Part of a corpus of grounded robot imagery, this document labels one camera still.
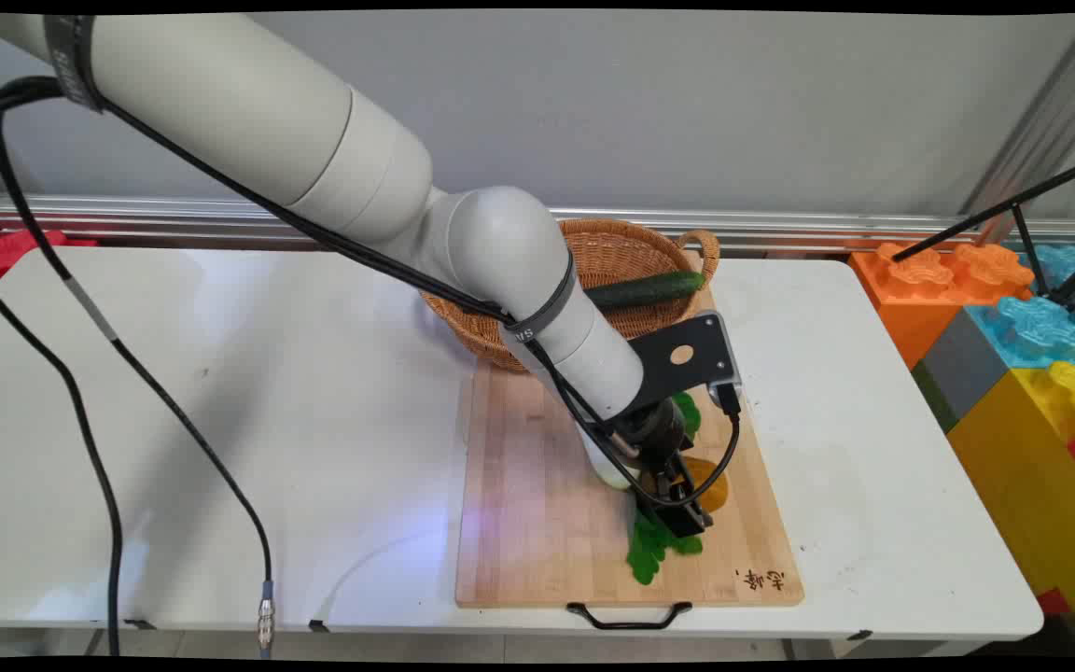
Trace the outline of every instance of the cutting board handle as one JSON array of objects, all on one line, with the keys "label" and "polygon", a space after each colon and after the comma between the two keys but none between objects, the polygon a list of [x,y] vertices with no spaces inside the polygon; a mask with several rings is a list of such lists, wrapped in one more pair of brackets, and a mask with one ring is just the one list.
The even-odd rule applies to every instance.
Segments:
[{"label": "cutting board handle", "polygon": [[591,616],[591,612],[588,612],[588,606],[582,603],[582,601],[572,601],[572,603],[567,604],[567,610],[571,613],[578,613],[579,616],[588,619],[593,628],[598,630],[664,630],[666,626],[674,623],[679,613],[690,612],[690,602],[675,601],[674,606],[670,607],[669,615],[662,618],[660,623],[601,623],[597,620],[597,617]]}]

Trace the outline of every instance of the yellow building block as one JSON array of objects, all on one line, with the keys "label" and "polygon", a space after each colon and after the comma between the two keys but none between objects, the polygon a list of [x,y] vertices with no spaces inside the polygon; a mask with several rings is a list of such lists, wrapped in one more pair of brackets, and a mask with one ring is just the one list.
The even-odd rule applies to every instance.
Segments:
[{"label": "yellow building block", "polygon": [[1062,442],[1075,440],[1075,366],[1066,361],[1052,362],[1046,370],[1016,369],[1024,390],[1040,406]]},{"label": "yellow building block", "polygon": [[1075,367],[1010,370],[948,433],[1034,595],[1075,613]]}]

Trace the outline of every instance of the wooden cutting board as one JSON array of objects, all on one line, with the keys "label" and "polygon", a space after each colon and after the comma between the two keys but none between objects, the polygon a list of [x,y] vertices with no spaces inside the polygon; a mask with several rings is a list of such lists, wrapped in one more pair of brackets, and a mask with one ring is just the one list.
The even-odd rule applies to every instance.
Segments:
[{"label": "wooden cutting board", "polygon": [[[711,294],[700,310],[714,306]],[[703,425],[687,456],[719,462],[731,424],[703,387],[690,395]],[[712,512],[704,552],[666,549],[643,586],[625,561],[634,495],[597,476],[562,402],[532,375],[481,360],[467,387],[467,480],[456,602],[460,606],[789,606],[803,584],[760,458],[749,413],[725,470],[730,494]]]}]

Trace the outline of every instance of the wicker basket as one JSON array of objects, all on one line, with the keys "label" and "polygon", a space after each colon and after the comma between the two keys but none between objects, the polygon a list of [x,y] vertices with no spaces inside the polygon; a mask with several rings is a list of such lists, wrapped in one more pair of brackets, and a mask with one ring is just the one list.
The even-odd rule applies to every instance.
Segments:
[{"label": "wicker basket", "polygon": [[[661,233],[628,221],[606,218],[570,218],[559,223],[584,288],[613,282],[639,280],[661,272],[694,271],[683,247],[692,241],[703,247],[704,286],[712,281],[720,263],[720,243],[708,230],[688,230],[674,242]],[[426,302],[456,331],[459,341],[475,356],[511,371],[525,371],[516,357],[500,341],[499,324],[490,317],[465,314],[459,306],[430,294]],[[678,301],[653,306],[610,311],[608,323],[627,339],[643,337],[696,311],[699,292]]]}]

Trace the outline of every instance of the green vegetable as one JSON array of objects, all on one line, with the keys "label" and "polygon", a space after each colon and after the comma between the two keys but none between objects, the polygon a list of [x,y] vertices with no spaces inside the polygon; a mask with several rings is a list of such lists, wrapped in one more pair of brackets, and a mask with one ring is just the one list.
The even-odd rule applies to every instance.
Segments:
[{"label": "green vegetable", "polygon": [[699,535],[683,537],[679,540],[661,519],[650,520],[641,511],[636,512],[633,534],[628,541],[628,555],[625,557],[625,561],[633,569],[636,582],[643,586],[654,582],[658,566],[666,560],[668,547],[678,555],[698,555],[704,552],[704,544]]},{"label": "green vegetable", "polygon": [[702,273],[692,271],[663,272],[661,275],[616,282],[613,285],[593,286],[586,290],[588,298],[601,311],[649,306],[654,303],[674,301],[699,292],[704,285]]},{"label": "green vegetable", "polygon": [[696,408],[696,401],[687,392],[674,392],[674,396],[670,398],[674,400],[678,410],[682,410],[683,430],[687,431],[687,438],[693,442],[696,432],[699,431],[699,426],[703,421],[703,417],[699,415],[699,408]]}]

